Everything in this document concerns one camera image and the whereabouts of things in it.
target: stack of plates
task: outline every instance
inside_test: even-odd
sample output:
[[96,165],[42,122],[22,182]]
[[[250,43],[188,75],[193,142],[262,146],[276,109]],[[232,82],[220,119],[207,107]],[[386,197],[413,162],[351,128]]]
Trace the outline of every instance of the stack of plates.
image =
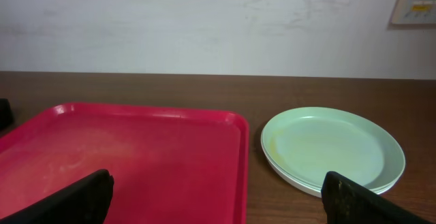
[[266,124],[261,140],[274,171],[318,197],[329,171],[380,194],[405,168],[403,150],[388,132],[363,117],[330,108],[282,112]]

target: dark wood tabletop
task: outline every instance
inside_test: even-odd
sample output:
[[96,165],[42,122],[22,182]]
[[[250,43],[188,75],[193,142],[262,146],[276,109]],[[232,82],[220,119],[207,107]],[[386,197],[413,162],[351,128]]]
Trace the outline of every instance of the dark wood tabletop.
[[243,115],[251,131],[248,224],[326,223],[321,199],[295,189],[268,166],[260,132],[270,118],[292,108],[352,112],[383,127],[404,150],[405,172],[382,196],[436,223],[436,80],[0,72],[2,97],[12,105],[15,126],[71,101]]

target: white control panel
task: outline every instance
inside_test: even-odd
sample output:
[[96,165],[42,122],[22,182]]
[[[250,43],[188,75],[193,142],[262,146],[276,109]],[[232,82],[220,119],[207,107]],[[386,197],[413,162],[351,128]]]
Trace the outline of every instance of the white control panel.
[[436,24],[436,0],[399,0],[394,24]]

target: red tray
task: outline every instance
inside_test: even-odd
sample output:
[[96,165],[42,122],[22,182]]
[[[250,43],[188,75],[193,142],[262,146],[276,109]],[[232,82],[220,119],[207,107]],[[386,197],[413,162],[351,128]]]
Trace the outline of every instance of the red tray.
[[231,112],[53,107],[0,139],[0,218],[105,168],[105,224],[245,223],[248,133]]

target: black object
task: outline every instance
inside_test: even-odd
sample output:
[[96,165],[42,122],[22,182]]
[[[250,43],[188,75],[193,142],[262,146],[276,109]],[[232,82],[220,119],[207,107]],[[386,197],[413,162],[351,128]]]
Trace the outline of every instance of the black object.
[[14,122],[11,107],[7,99],[0,99],[0,129],[5,129]]
[[321,195],[327,224],[431,224],[336,172],[327,173]]
[[114,178],[98,170],[18,211],[0,224],[102,224],[112,199]]

